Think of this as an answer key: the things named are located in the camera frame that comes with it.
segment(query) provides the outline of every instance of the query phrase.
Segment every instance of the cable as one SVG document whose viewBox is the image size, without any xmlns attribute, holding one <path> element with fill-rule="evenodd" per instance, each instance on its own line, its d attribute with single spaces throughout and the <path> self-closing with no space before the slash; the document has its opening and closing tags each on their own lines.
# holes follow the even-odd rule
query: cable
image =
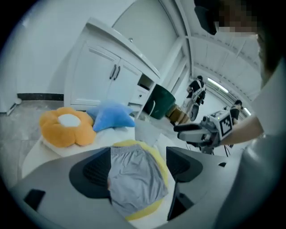
<svg viewBox="0 0 286 229">
<path fill-rule="evenodd" d="M 191 147 L 188 146 L 188 143 L 187 143 L 187 142 L 186 142 L 186 147 L 187 147 L 188 150 L 191 150 Z"/>
<path fill-rule="evenodd" d="M 227 157 L 228 157 L 228 154 L 227 154 L 227 148 L 225 147 L 225 145 L 224 145 L 224 150 L 225 150 L 225 154 L 227 155 Z"/>
<path fill-rule="evenodd" d="M 228 149 L 227 147 L 226 147 L 226 149 L 227 149 L 227 151 L 228 151 L 228 154 L 231 155 L 231 153 L 229 152 L 229 149 Z"/>
</svg>

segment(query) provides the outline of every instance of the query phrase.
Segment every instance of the wall baseboard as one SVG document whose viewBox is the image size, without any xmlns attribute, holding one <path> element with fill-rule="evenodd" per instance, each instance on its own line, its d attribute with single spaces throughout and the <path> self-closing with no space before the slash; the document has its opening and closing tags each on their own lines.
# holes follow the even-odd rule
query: wall baseboard
<svg viewBox="0 0 286 229">
<path fill-rule="evenodd" d="M 18 93 L 18 98 L 21 100 L 48 100 L 48 101 L 63 101 L 63 94 L 52 93 Z"/>
</svg>

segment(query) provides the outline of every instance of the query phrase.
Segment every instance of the person's arm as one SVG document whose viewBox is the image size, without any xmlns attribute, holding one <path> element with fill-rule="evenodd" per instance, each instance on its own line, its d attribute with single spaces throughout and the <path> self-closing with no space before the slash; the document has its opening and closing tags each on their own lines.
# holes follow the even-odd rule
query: person's arm
<svg viewBox="0 0 286 229">
<path fill-rule="evenodd" d="M 258 118 L 251 115 L 242 122 L 233 126 L 233 130 L 230 135 L 223 139 L 220 145 L 232 145 L 246 142 L 257 138 L 262 133 L 263 128 Z"/>
<path fill-rule="evenodd" d="M 236 125 L 236 124 L 238 124 L 238 120 L 233 118 L 233 125 Z"/>
</svg>

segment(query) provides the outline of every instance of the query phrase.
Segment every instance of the ceiling light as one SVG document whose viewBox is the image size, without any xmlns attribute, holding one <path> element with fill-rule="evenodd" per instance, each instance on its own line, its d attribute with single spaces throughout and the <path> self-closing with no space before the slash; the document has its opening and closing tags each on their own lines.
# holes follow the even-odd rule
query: ceiling light
<svg viewBox="0 0 286 229">
<path fill-rule="evenodd" d="M 209 82 L 211 82 L 212 84 L 216 85 L 217 87 L 219 87 L 221 90 L 223 90 L 224 92 L 228 93 L 228 90 L 226 90 L 222 85 L 219 85 L 217 82 L 213 81 L 212 79 L 210 78 L 207 78 L 207 80 Z"/>
<path fill-rule="evenodd" d="M 249 112 L 249 110 L 247 110 L 247 108 L 244 108 L 244 110 L 246 111 L 247 114 L 251 115 L 251 113 Z"/>
</svg>

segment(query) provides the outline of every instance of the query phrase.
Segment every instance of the gray shorts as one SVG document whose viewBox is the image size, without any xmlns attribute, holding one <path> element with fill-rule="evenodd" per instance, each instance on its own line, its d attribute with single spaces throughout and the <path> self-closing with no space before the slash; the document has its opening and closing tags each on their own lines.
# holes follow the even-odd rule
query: gray shorts
<svg viewBox="0 0 286 229">
<path fill-rule="evenodd" d="M 111 147 L 109 180 L 112 205 L 124 217 L 168 193 L 154 157 L 138 144 Z"/>
</svg>

